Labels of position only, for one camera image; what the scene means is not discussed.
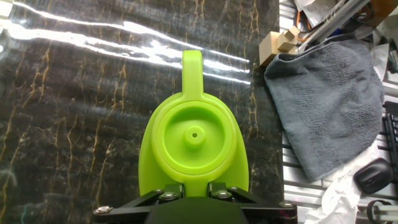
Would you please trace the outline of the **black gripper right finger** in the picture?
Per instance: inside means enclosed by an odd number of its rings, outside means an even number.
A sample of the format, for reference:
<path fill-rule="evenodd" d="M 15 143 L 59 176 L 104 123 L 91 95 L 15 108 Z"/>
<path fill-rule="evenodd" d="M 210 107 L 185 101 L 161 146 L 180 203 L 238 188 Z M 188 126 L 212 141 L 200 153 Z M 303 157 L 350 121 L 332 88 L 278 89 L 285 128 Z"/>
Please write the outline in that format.
<path fill-rule="evenodd" d="M 221 182 L 208 184 L 208 197 L 237 207 L 246 223 L 297 223 L 297 206 L 290 201 L 271 202 Z"/>

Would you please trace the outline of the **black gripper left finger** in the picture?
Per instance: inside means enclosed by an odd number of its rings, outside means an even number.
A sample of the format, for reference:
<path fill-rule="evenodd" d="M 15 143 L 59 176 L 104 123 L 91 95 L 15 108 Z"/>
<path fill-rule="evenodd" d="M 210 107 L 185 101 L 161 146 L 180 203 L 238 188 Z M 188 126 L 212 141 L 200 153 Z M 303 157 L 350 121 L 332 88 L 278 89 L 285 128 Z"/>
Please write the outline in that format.
<path fill-rule="evenodd" d="M 155 189 L 121 207 L 102 206 L 93 212 L 95 223 L 144 223 L 153 208 L 183 198 L 182 184 Z"/>

